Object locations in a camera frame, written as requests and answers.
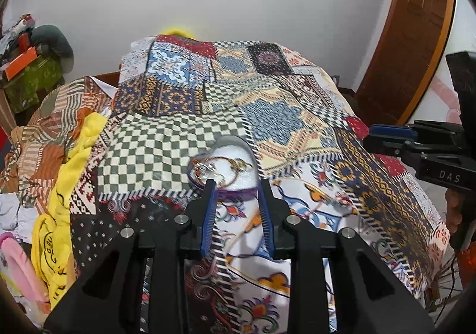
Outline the gold and silver jewelry pile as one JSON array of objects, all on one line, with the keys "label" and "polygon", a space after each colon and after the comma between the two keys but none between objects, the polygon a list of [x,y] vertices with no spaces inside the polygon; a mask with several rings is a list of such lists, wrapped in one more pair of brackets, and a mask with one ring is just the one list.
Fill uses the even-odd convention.
[{"label": "gold and silver jewelry pile", "polygon": [[194,159],[191,166],[191,176],[198,184],[213,180],[218,188],[225,189],[233,186],[240,175],[253,170],[253,165],[244,159],[232,159],[224,156],[212,156],[204,159]]}]

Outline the purple heart-shaped tin box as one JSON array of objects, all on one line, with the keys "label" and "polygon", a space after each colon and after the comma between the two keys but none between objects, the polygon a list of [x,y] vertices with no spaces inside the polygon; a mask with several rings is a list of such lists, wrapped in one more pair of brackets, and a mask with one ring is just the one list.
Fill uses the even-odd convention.
[{"label": "purple heart-shaped tin box", "polygon": [[210,148],[191,157],[186,174],[199,190],[213,180],[220,200],[248,201],[256,195],[259,181],[251,147],[235,135],[221,136]]}]

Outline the brown wooden wardrobe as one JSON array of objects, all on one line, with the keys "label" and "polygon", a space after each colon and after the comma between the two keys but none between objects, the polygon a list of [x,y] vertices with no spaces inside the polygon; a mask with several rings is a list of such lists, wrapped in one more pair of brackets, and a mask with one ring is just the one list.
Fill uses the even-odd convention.
[{"label": "brown wooden wardrobe", "polygon": [[408,122],[441,61],[455,6],[456,0],[391,0],[355,95],[366,125]]}]

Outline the colourful patchwork bed cover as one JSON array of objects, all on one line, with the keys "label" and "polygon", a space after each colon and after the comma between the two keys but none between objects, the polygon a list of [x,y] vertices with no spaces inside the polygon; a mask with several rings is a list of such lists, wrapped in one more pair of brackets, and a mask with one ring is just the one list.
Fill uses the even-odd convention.
[{"label": "colourful patchwork bed cover", "polygon": [[[326,231],[356,229],[422,300],[450,235],[398,159],[363,149],[367,132],[332,78],[279,44],[172,35],[133,42],[71,196],[76,270],[91,269],[122,227],[184,209],[198,195],[190,158],[235,135],[293,213]],[[256,198],[220,200],[213,238],[205,258],[186,264],[191,331],[283,333],[290,262],[268,255]]]}]

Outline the yellow cloth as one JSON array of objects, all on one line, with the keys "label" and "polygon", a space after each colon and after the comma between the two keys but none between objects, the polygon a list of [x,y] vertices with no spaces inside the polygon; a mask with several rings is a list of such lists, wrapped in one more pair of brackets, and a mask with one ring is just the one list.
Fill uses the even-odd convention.
[{"label": "yellow cloth", "polygon": [[107,118],[97,112],[85,117],[74,148],[59,169],[49,197],[48,212],[39,216],[33,227],[32,266],[46,285],[52,308],[69,289],[74,277],[69,200],[106,122]]}]

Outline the yellow pillow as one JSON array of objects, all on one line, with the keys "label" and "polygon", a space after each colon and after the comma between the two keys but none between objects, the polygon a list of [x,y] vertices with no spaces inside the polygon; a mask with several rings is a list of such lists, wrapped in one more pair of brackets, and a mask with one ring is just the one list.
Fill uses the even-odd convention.
[{"label": "yellow pillow", "polygon": [[189,30],[179,27],[171,27],[161,30],[161,35],[172,35],[177,37],[184,37],[190,40],[195,40],[195,36]]}]

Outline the brown striped blanket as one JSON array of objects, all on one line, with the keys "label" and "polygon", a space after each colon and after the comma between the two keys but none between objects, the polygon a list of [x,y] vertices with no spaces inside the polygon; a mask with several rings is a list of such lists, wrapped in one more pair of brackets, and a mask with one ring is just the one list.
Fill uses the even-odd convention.
[{"label": "brown striped blanket", "polygon": [[101,112],[111,101],[89,76],[50,92],[29,122],[11,133],[1,192],[16,193],[22,207],[45,213],[59,169],[74,148],[85,118]]}]

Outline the pink cloth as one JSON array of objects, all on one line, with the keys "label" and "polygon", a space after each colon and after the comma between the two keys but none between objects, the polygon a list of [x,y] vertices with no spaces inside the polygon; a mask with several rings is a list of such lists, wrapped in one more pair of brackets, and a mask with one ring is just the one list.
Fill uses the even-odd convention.
[{"label": "pink cloth", "polygon": [[35,302],[48,302],[48,289],[37,276],[32,262],[12,233],[2,233],[1,252],[22,295]]}]

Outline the green patterned box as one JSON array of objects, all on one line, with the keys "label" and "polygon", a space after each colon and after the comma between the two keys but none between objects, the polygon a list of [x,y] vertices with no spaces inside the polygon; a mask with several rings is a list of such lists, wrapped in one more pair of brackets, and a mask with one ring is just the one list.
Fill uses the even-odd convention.
[{"label": "green patterned box", "polygon": [[38,92],[51,92],[63,80],[63,71],[55,57],[38,57],[2,86],[13,114],[40,103]]}]

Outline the orange box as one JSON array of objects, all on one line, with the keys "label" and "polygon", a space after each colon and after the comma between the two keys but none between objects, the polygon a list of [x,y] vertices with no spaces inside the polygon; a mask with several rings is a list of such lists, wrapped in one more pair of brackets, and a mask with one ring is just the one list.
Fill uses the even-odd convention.
[{"label": "orange box", "polygon": [[1,70],[4,71],[7,80],[12,80],[15,76],[18,75],[19,72],[21,72],[24,68],[34,62],[36,59],[36,49],[35,47],[30,47],[18,57],[13,59],[11,62],[8,62],[4,66],[2,66]]}]

